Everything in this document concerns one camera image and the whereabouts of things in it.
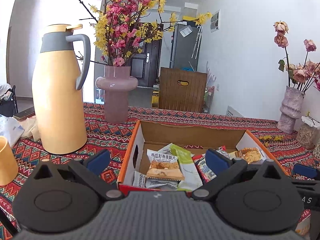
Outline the silver red snack bag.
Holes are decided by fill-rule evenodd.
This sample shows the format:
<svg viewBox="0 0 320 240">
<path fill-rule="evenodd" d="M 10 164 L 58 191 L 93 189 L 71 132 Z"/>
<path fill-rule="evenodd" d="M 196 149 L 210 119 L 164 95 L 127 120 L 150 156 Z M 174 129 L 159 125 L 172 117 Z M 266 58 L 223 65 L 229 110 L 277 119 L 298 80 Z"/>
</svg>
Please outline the silver red snack bag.
<svg viewBox="0 0 320 240">
<path fill-rule="evenodd" d="M 226 152 L 225 146 L 220 146 L 214 150 L 216 150 L 217 152 L 219 152 L 220 154 L 222 154 L 224 156 L 225 156 L 225 154 L 228 154 Z M 205 155 L 206 155 L 206 152 L 201 155 L 195 155 L 192 157 L 192 160 L 196 166 L 198 173 L 201 176 L 202 181 L 204 183 L 207 183 L 207 182 L 211 181 L 212 179 L 214 179 L 217 175 L 215 175 L 212 172 L 212 170 L 210 168 L 208 168 L 208 166 L 206 164 Z"/>
</svg>

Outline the tan oat crisp packet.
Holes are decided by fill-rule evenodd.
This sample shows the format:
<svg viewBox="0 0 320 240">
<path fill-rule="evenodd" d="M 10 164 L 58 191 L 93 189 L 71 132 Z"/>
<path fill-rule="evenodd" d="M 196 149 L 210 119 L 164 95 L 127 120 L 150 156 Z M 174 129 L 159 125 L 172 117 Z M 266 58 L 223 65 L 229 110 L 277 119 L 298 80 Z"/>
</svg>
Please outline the tan oat crisp packet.
<svg viewBox="0 0 320 240">
<path fill-rule="evenodd" d="M 146 189 L 176 190 L 178 184 L 178 181 L 147 178 L 146 175 L 135 171 L 132 186 Z"/>
</svg>

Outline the patterned red tablecloth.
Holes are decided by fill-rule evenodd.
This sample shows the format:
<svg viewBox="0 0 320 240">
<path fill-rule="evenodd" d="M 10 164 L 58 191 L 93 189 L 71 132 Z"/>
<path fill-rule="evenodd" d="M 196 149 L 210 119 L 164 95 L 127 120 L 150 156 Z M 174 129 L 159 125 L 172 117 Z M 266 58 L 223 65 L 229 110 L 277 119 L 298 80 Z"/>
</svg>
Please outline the patterned red tablecloth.
<svg viewBox="0 0 320 240">
<path fill-rule="evenodd" d="M 101 178 L 115 184 L 120 174 L 129 140 L 139 120 L 170 124 L 178 128 L 190 125 L 216 128 L 220 131 L 223 129 L 247 129 L 255 138 L 280 136 L 282 139 L 269 142 L 267 149 L 279 161 L 285 172 L 292 175 L 295 164 L 319 167 L 319 159 L 313 156 L 311 150 L 306 150 L 301 146 L 295 140 L 295 135 L 285 135 L 277 129 L 277 122 L 273 120 L 130 107 L 128 121 L 124 124 L 112 125 L 103 120 L 102 105 L 85 103 L 84 110 L 87 142 L 75 153 L 65 157 L 49 154 L 44 151 L 41 142 L 35 141 L 32 137 L 20 139 L 13 147 L 12 152 L 18 163 L 18 174 L 12 182 L 1 186 L 1 211 L 12 225 L 16 225 L 12 213 L 12 202 L 35 166 L 42 159 L 50 159 L 54 163 L 64 164 L 76 157 L 90 157 L 106 148 L 110 151 L 111 163 L 102 172 Z"/>
</svg>

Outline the green snack packet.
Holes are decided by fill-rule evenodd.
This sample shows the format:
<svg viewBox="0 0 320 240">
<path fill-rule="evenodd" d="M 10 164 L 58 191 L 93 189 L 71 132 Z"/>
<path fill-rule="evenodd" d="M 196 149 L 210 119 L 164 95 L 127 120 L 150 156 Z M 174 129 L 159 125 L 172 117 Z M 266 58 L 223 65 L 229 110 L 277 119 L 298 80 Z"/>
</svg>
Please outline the green snack packet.
<svg viewBox="0 0 320 240">
<path fill-rule="evenodd" d="M 194 191 L 203 185 L 200 175 L 192 160 L 191 152 L 174 145 L 168 144 L 160 150 L 162 153 L 171 154 L 178 158 L 180 171 L 184 175 L 184 180 L 178 184 L 178 190 Z"/>
</svg>

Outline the red cardboard snack box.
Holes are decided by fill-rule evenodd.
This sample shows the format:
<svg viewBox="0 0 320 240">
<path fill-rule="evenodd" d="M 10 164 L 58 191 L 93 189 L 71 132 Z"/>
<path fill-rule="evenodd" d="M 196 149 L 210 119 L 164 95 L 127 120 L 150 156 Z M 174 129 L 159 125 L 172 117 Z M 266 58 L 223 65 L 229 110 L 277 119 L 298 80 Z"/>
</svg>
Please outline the red cardboard snack box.
<svg viewBox="0 0 320 240">
<path fill-rule="evenodd" d="M 117 179 L 118 189 L 125 195 L 131 191 L 148 191 L 148 189 L 133 186 L 134 172 L 142 174 L 147 172 L 150 165 L 146 156 L 148 149 L 157 151 L 170 143 L 186 148 L 194 155 L 201 155 L 209 148 L 214 149 L 220 146 L 226 146 L 227 152 L 256 147 L 267 159 L 272 159 L 279 164 L 267 148 L 245 129 L 215 129 L 138 120 L 121 165 Z"/>
</svg>

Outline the white oat snack packet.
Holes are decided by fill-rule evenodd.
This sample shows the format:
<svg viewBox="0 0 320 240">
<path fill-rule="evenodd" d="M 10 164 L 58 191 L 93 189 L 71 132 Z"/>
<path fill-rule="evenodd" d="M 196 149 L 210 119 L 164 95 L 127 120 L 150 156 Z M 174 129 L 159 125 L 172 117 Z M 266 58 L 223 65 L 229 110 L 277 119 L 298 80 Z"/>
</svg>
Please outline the white oat snack packet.
<svg viewBox="0 0 320 240">
<path fill-rule="evenodd" d="M 180 170 L 178 157 L 153 150 L 147 150 L 147 156 L 150 161 L 150 166 L 146 173 L 148 178 L 174 181 L 185 179 Z"/>
</svg>

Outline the yellow thermos jug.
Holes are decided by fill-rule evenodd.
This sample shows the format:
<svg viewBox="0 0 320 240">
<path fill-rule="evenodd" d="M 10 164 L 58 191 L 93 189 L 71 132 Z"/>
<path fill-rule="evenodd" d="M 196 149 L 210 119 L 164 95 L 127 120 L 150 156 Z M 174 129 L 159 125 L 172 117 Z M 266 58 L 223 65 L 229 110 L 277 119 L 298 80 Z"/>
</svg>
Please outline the yellow thermos jug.
<svg viewBox="0 0 320 240">
<path fill-rule="evenodd" d="M 53 24 L 42 38 L 33 72 L 32 93 L 43 148 L 64 155 L 87 141 L 82 87 L 88 74 L 91 44 L 82 25 Z"/>
</svg>

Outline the brown wooden chair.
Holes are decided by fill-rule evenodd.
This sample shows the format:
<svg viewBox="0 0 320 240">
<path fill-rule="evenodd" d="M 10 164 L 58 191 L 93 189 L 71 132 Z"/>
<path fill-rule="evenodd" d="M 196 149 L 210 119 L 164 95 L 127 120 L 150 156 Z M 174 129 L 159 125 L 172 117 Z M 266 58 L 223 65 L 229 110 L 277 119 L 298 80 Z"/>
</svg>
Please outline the brown wooden chair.
<svg viewBox="0 0 320 240">
<path fill-rule="evenodd" d="M 160 109 L 202 112 L 207 74 L 162 68 L 159 76 Z"/>
</svg>

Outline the yellow ceramic mug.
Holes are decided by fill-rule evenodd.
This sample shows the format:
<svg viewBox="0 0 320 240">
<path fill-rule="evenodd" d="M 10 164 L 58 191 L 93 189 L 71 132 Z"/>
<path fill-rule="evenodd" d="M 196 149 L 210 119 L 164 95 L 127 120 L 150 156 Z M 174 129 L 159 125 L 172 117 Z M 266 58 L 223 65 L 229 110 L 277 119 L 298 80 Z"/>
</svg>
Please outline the yellow ceramic mug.
<svg viewBox="0 0 320 240">
<path fill-rule="evenodd" d="M 12 182 L 18 174 L 18 165 L 8 140 L 0 137 L 0 185 Z"/>
</svg>

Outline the purple textured vase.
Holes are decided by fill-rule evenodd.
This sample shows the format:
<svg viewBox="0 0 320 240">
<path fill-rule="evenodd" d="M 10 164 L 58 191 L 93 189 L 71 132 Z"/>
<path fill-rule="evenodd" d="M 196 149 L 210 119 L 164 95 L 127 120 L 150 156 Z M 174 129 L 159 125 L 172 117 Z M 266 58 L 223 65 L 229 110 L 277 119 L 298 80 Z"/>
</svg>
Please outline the purple textured vase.
<svg viewBox="0 0 320 240">
<path fill-rule="evenodd" d="M 293 133 L 296 120 L 302 116 L 304 96 L 304 92 L 293 87 L 286 87 L 280 106 L 281 116 L 277 124 L 279 130 L 287 134 Z"/>
</svg>

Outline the white blue tissue pack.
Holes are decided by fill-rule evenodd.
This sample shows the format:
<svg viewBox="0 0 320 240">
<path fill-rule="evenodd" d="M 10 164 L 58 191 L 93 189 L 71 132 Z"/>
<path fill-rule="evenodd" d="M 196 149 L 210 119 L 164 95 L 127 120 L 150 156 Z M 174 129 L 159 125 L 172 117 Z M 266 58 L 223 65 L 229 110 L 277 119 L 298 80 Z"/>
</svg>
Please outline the white blue tissue pack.
<svg viewBox="0 0 320 240">
<path fill-rule="evenodd" d="M 0 116 L 0 135 L 6 137 L 10 147 L 16 144 L 23 133 L 24 129 L 16 119 Z"/>
</svg>

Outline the dark brown door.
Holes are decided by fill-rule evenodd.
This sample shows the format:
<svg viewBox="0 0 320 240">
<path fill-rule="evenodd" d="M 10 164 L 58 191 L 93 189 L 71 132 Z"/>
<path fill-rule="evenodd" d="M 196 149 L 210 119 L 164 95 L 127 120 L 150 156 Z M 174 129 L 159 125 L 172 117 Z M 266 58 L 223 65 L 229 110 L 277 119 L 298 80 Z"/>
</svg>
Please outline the dark brown door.
<svg viewBox="0 0 320 240">
<path fill-rule="evenodd" d="M 140 42 L 142 51 L 135 54 L 131 60 L 131 76 L 138 80 L 138 87 L 152 88 L 157 79 L 161 57 L 162 39 L 146 43 Z"/>
</svg>

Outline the dried pink roses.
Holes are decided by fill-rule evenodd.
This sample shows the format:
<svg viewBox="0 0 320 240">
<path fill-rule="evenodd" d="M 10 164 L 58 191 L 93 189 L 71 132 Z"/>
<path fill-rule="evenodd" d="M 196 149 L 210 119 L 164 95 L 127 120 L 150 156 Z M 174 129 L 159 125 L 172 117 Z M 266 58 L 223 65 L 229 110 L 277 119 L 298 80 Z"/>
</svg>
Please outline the dried pink roses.
<svg viewBox="0 0 320 240">
<path fill-rule="evenodd" d="M 284 21 L 274 22 L 274 43 L 284 51 L 278 61 L 278 69 L 286 73 L 287 85 L 303 94 L 319 83 L 319 43 L 308 38 L 309 31 L 289 34 L 289 25 Z"/>
</svg>

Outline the grey refrigerator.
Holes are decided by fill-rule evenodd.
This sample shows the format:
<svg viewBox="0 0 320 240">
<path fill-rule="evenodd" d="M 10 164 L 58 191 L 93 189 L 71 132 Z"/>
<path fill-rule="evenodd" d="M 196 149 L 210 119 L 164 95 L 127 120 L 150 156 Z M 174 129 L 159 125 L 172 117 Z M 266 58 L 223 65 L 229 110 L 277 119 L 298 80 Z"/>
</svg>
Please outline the grey refrigerator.
<svg viewBox="0 0 320 240">
<path fill-rule="evenodd" d="M 171 41 L 170 68 L 197 71 L 201 41 L 200 26 L 194 21 L 175 24 Z"/>
</svg>

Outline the pink and yellow blossom branches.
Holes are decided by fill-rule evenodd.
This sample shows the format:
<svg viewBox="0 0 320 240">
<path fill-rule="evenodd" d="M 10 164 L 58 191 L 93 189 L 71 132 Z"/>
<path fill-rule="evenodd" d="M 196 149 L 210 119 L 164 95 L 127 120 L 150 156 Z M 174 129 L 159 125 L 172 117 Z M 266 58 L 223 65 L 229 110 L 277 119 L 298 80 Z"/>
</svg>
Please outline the pink and yellow blossom branches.
<svg viewBox="0 0 320 240">
<path fill-rule="evenodd" d="M 182 21 L 171 13 L 163 20 L 167 0 L 98 0 L 101 7 L 78 2 L 89 13 L 91 26 L 95 29 L 94 45 L 101 52 L 97 63 L 105 66 L 123 67 L 142 49 L 140 44 L 159 41 L 163 34 L 174 31 Z"/>
</svg>

